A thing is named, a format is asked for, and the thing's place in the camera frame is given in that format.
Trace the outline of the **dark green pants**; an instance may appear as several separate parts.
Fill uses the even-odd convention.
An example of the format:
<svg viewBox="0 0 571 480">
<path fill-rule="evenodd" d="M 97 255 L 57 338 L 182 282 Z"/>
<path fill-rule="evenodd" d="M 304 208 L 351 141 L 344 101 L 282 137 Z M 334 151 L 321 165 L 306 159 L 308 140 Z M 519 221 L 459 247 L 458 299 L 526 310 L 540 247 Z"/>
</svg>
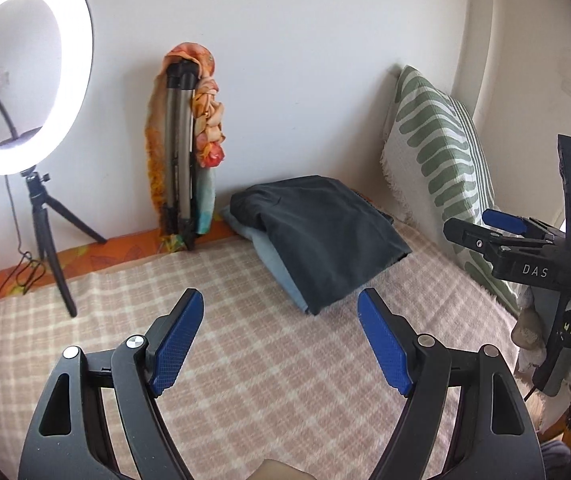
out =
<svg viewBox="0 0 571 480">
<path fill-rule="evenodd" d="M 232 195 L 229 207 L 267 234 L 312 315 L 411 254 L 392 217 L 335 179 L 253 185 Z"/>
</svg>

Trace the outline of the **green leaf pattern pillow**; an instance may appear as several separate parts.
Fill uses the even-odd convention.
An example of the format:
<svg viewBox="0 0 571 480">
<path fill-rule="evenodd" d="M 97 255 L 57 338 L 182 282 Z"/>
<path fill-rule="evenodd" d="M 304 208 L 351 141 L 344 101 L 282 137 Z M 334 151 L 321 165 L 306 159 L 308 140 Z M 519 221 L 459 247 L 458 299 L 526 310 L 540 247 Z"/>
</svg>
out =
<svg viewBox="0 0 571 480">
<path fill-rule="evenodd" d="M 381 166 L 406 221 L 517 315 L 517 285 L 494 278 L 481 255 L 444 235 L 447 220 L 480 226 L 483 212 L 496 207 L 474 122 L 462 103 L 410 65 L 399 74 L 386 117 Z"/>
</svg>

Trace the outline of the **pink plaid bed blanket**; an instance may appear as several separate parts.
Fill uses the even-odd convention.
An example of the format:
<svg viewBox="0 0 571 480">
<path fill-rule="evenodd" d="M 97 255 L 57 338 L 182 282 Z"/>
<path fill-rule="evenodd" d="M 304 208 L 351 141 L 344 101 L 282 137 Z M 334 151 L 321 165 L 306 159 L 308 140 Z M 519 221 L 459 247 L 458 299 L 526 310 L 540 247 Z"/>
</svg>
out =
<svg viewBox="0 0 571 480">
<path fill-rule="evenodd" d="M 124 264 L 72 281 L 78 315 L 43 287 L 0 302 L 0 469 L 18 473 L 34 408 L 62 350 L 112 349 L 202 292 L 204 318 L 165 424 L 198 479 L 243 479 L 271 458 L 319 479 L 365 479 L 404 399 L 387 385 L 355 295 L 302 313 L 258 259 L 230 237 L 195 252 Z"/>
</svg>

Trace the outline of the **folded light blue garment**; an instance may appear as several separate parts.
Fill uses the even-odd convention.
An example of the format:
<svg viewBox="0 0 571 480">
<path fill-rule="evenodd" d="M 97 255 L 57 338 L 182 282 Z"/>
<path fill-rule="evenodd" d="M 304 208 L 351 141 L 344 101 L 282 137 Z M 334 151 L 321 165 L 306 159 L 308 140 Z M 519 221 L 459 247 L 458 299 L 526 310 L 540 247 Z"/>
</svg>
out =
<svg viewBox="0 0 571 480">
<path fill-rule="evenodd" d="M 280 258 L 278 252 L 267 234 L 261 230 L 250 228 L 242 224 L 231 212 L 230 207 L 226 206 L 220 211 L 220 215 L 238 235 L 246 240 L 250 240 L 253 244 L 258 258 L 264 263 L 267 270 L 272 274 L 277 283 L 284 289 L 287 296 L 294 302 L 295 306 L 303 313 L 309 314 L 309 307 L 303 295 L 295 285 L 287 270 L 284 262 Z"/>
</svg>

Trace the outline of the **folded silver tripod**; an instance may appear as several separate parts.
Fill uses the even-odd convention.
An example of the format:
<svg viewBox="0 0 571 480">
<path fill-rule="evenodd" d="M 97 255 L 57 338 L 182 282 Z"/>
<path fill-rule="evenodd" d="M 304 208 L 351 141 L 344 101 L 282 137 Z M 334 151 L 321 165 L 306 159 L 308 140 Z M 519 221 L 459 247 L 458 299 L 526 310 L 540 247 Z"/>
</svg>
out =
<svg viewBox="0 0 571 480">
<path fill-rule="evenodd" d="M 164 216 L 166 231 L 177 235 L 188 250 L 196 242 L 194 198 L 194 113 L 191 102 L 199 82 L 199 66 L 182 58 L 166 72 Z"/>
</svg>

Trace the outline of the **small black tripod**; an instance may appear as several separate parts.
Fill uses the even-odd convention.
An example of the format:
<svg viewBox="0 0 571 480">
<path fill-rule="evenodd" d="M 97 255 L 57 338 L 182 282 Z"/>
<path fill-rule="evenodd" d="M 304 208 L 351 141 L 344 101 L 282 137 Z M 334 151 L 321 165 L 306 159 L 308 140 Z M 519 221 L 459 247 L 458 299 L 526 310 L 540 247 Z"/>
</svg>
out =
<svg viewBox="0 0 571 480">
<path fill-rule="evenodd" d="M 36 167 L 31 166 L 23 170 L 21 176 L 24 177 L 26 187 L 28 188 L 28 197 L 30 198 L 32 206 L 33 228 L 39 259 L 45 260 L 46 263 L 48 263 L 66 310 L 68 310 L 71 318 L 76 318 L 77 307 L 59 261 L 48 211 L 52 209 L 60 217 L 71 223 L 72 226 L 75 226 L 76 229 L 92 238 L 98 244 L 107 244 L 108 240 L 88 226 L 84 221 L 80 220 L 76 214 L 73 214 L 72 211 L 48 193 L 46 189 L 46 183 L 49 181 L 48 174 L 41 176 Z"/>
</svg>

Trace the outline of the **orange patterned scarf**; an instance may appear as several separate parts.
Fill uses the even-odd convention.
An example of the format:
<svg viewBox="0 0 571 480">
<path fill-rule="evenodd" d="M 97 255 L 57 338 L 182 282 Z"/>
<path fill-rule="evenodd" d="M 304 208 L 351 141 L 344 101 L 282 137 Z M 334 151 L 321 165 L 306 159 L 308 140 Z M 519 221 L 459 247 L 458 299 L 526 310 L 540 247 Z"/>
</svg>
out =
<svg viewBox="0 0 571 480">
<path fill-rule="evenodd" d="M 153 82 L 148 103 L 148 116 L 144 126 L 147 169 L 152 205 L 158 214 L 162 244 L 169 252 L 187 249 L 182 239 L 166 231 L 164 216 L 164 155 L 166 76 L 171 63 L 182 58 L 199 66 L 199 82 L 194 91 L 191 108 L 194 113 L 194 198 L 196 199 L 197 237 L 208 234 L 214 217 L 216 184 L 215 168 L 225 158 L 223 143 L 224 106 L 217 98 L 220 87 L 214 78 L 215 58 L 211 51 L 195 42 L 183 42 L 165 54 L 160 72 Z"/>
</svg>

